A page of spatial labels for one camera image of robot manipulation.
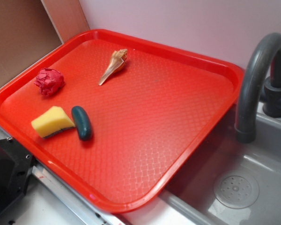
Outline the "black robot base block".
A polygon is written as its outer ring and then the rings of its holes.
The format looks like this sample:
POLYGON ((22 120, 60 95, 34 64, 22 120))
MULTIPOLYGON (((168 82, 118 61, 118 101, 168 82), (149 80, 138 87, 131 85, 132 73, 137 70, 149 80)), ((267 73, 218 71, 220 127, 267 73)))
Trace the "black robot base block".
POLYGON ((25 196, 33 161, 17 140, 0 140, 0 216, 25 196))

